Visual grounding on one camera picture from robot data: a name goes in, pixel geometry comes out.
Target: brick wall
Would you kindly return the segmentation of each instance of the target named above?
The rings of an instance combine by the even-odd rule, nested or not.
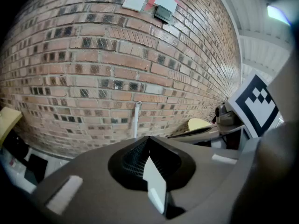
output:
[[[169,25],[124,0],[29,0],[1,48],[0,104],[15,130],[65,156],[211,121],[240,83],[232,22],[220,0],[180,0]]]

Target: white ceiling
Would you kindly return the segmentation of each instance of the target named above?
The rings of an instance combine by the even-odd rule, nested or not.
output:
[[[270,82],[294,47],[290,27],[268,16],[270,0],[222,0],[235,25],[241,46],[242,75],[257,69]]]

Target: yellow object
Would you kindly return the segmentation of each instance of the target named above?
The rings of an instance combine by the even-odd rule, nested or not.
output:
[[[0,111],[0,148],[15,124],[22,118],[22,113],[17,110],[4,107]]]
[[[206,122],[202,119],[193,118],[193,119],[190,119],[188,122],[188,129],[189,129],[189,131],[192,131],[192,130],[203,128],[203,127],[210,126],[210,125],[211,124],[209,122]]]

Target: floor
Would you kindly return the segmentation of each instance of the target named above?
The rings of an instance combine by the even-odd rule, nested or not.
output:
[[[25,160],[28,161],[31,154],[35,154],[36,156],[48,161],[45,171],[45,178],[69,162],[69,160],[49,156],[32,148],[29,148]],[[36,186],[24,178],[26,167],[18,160],[16,160],[5,148],[2,149],[0,162],[5,169],[8,177],[10,178],[12,184],[18,186],[21,189],[24,189],[28,193],[32,193],[34,191]]]

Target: light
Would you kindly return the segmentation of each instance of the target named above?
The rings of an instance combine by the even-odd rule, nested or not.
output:
[[[275,18],[277,20],[280,20],[282,22],[284,22],[285,24],[290,26],[289,21],[287,20],[287,18],[285,17],[284,13],[282,11],[280,11],[278,8],[276,7],[272,7],[272,6],[268,6],[268,15],[269,17]]]

